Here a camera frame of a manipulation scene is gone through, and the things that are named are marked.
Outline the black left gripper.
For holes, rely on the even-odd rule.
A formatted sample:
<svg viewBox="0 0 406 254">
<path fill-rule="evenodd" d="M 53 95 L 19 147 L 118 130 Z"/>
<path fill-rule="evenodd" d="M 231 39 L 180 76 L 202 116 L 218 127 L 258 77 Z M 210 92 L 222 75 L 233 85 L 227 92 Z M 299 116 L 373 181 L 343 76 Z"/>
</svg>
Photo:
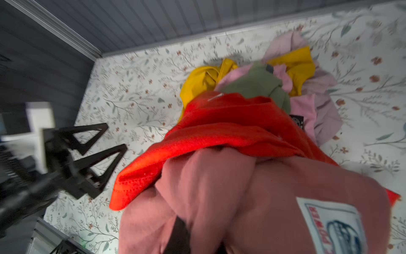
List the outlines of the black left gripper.
<svg viewBox="0 0 406 254">
<path fill-rule="evenodd" d="M 108 130 L 107 123 L 45 129 L 39 142 L 22 136 L 1 140 L 1 234 L 56 200 L 61 191 L 75 199 L 97 198 L 128 148 L 125 144 L 85 155 Z M 102 174 L 94 166 L 113 157 Z"/>
</svg>

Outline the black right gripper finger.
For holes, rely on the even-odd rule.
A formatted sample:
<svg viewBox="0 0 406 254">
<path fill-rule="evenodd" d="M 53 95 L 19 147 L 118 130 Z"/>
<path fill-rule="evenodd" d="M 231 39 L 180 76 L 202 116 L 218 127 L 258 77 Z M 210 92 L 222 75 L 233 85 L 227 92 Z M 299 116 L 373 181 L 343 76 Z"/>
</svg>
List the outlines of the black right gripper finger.
<svg viewBox="0 0 406 254">
<path fill-rule="evenodd" d="M 163 254 L 190 254 L 190 233 L 184 221 L 179 217 L 176 217 Z"/>
</svg>

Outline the dusty pink patched cloth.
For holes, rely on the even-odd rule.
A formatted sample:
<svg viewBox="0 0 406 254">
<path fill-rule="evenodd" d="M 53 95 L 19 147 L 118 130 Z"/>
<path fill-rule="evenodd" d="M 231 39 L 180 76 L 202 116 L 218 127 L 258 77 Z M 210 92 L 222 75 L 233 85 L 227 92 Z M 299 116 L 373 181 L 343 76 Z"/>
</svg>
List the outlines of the dusty pink patched cloth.
<svg viewBox="0 0 406 254">
<path fill-rule="evenodd" d="M 181 215 L 153 186 L 124 210 L 119 253 L 162 254 L 176 217 L 186 224 L 193 254 L 384 254 L 391 208 L 359 211 L 302 197 L 296 210 L 243 201 Z"/>
</svg>

